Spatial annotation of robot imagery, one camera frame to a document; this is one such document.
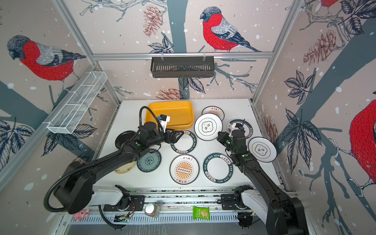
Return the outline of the large green rim plate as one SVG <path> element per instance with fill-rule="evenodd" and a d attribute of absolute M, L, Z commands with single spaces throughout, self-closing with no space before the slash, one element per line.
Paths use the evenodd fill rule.
<path fill-rule="evenodd" d="M 228 182 L 234 173 L 231 160 L 222 153 L 212 153 L 203 162 L 203 172 L 212 182 L 224 184 Z"/>

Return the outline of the white plate grey emblem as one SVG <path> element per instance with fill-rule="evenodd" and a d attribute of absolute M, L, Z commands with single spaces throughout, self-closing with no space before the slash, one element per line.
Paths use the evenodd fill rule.
<path fill-rule="evenodd" d="M 218 133 L 222 132 L 222 120 L 215 114 L 203 114 L 194 124 L 196 136 L 203 141 L 212 141 L 217 139 Z"/>

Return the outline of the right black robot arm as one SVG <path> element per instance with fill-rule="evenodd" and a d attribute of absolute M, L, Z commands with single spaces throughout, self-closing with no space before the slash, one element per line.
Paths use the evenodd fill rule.
<path fill-rule="evenodd" d="M 238 206 L 249 207 L 255 212 L 269 235 L 308 235 L 303 204 L 283 192 L 265 173 L 256 156 L 247 149 L 244 131 L 218 132 L 217 141 L 230 152 L 233 164 L 258 191 L 255 193 L 249 185 L 237 187 L 234 196 Z"/>

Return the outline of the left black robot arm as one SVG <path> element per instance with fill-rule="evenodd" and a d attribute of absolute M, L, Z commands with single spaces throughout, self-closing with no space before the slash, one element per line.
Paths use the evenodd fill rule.
<path fill-rule="evenodd" d="M 147 122 L 138 131 L 125 131 L 118 135 L 119 148 L 100 159 L 68 165 L 63 176 L 48 189 L 43 205 L 49 212 L 67 211 L 70 214 L 87 207 L 94 195 L 94 184 L 119 167 L 135 162 L 161 143 L 175 144 L 184 131 L 166 129 L 159 133 L 156 123 Z"/>

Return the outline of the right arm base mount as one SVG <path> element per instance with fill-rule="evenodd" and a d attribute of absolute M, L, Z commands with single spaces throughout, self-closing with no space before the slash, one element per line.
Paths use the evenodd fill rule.
<path fill-rule="evenodd" d="M 220 196 L 222 210 L 249 210 L 250 208 L 243 204 L 239 196 L 233 194 L 222 194 Z"/>

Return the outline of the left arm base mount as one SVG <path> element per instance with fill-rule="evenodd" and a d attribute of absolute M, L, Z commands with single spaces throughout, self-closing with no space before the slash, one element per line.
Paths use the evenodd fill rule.
<path fill-rule="evenodd" d="M 145 196 L 130 195 L 122 198 L 116 205 L 104 205 L 104 212 L 138 212 L 142 211 L 145 204 Z"/>

